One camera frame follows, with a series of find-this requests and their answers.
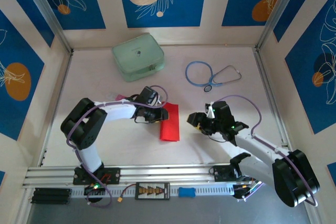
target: metal floor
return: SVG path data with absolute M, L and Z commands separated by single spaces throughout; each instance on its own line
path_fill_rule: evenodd
M 28 224 L 304 224 L 310 223 L 304 204 L 287 207 L 275 191 L 262 188 L 247 202 L 232 196 L 172 197 L 170 200 L 145 201 L 113 199 L 112 207 L 89 207 L 84 199 L 72 199 L 67 206 L 33 205 Z

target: stethoscope chest piece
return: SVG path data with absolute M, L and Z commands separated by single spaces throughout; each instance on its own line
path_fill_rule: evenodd
M 207 86 L 205 86 L 204 87 L 204 92 L 209 92 L 209 91 L 211 91 L 211 89 L 212 89 L 212 86 L 211 85 L 207 85 Z

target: stethoscope tubing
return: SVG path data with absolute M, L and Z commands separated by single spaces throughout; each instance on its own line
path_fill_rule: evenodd
M 188 69 L 189 69 L 189 67 L 190 67 L 192 64 L 196 64 L 196 63 L 204 64 L 204 65 L 206 65 L 206 66 L 209 68 L 210 73 L 211 73 L 211 77 L 209 78 L 209 82 L 207 82 L 207 83 L 195 83 L 195 82 L 192 82 L 192 81 L 189 79 L 189 77 L 188 77 Z M 225 82 L 221 82 L 221 83 L 217 83 L 217 82 L 215 82 L 214 78 L 215 78 L 219 73 L 223 72 L 225 69 L 230 68 L 230 67 L 233 68 L 233 69 L 238 73 L 239 77 L 236 78 L 236 79 L 234 79 L 234 80 L 229 80 L 229 81 L 225 81 Z M 192 84 L 192 85 L 194 85 L 194 86 L 197 86 L 197 87 L 205 87 L 205 86 L 219 87 L 219 86 L 222 86 L 222 85 L 224 85 L 224 84 L 228 84 L 228 83 L 230 83 L 230 82 L 234 82 L 234 81 L 238 81 L 238 80 L 240 80 L 240 79 L 241 79 L 241 75 L 242 75 L 242 74 L 241 74 L 241 73 L 240 73 L 234 66 L 232 66 L 232 65 L 228 65 L 228 66 L 226 66 L 225 68 L 221 69 L 220 71 L 218 71 L 217 73 L 214 74 L 214 72 L 213 72 L 213 70 L 212 70 L 212 67 L 211 67 L 208 63 L 206 63 L 206 62 L 204 62 L 204 61 L 199 61 L 199 60 L 190 62 L 190 63 L 187 65 L 187 67 L 185 68 L 185 77 L 186 77 L 187 81 L 188 81 L 190 84 Z

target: orange circle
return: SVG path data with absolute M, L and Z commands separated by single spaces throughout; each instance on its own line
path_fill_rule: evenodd
M 268 20 L 271 11 L 273 10 L 275 3 L 278 0 L 260 0 L 252 10 L 252 18 L 258 22 L 264 22 Z
M 5 72 L 5 76 L 9 77 L 9 79 L 5 81 L 9 96 L 16 101 L 26 100 L 32 86 L 29 70 L 25 65 L 15 62 L 10 64 L 5 71 L 8 71 L 7 73 Z
M 57 6 L 57 9 L 60 13 L 62 13 L 64 15 L 70 14 L 70 8 L 66 5 L 61 4 L 61 5 Z
M 323 74 L 320 72 L 316 72 L 313 74 L 312 82 L 315 87 L 320 87 L 323 84 Z

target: red cloth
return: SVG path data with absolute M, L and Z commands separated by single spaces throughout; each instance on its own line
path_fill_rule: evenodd
M 180 140 L 180 121 L 177 104 L 167 103 L 164 108 L 168 111 L 169 119 L 161 122 L 160 140 L 179 141 Z

